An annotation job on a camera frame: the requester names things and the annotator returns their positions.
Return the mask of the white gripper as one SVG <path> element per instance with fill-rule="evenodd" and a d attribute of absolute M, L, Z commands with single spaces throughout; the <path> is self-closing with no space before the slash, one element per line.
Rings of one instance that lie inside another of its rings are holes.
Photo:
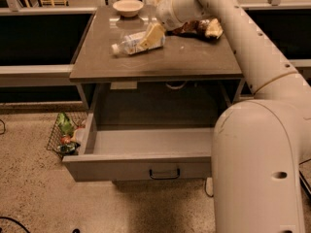
<path fill-rule="evenodd" d="M 155 17 L 159 23 L 148 25 L 145 35 L 138 43 L 144 50 L 157 43 L 165 35 L 165 29 L 172 31 L 184 24 L 183 3 L 180 0 L 149 0 L 149 2 L 157 6 Z"/>

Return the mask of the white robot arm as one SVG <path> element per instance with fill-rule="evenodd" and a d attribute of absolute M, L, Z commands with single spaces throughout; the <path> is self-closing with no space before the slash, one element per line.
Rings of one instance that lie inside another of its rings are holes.
<path fill-rule="evenodd" d="M 238 0 L 160 0 L 173 30 L 220 19 L 254 97 L 229 107 L 211 151 L 217 233 L 305 233 L 299 164 L 311 151 L 311 87 Z"/>

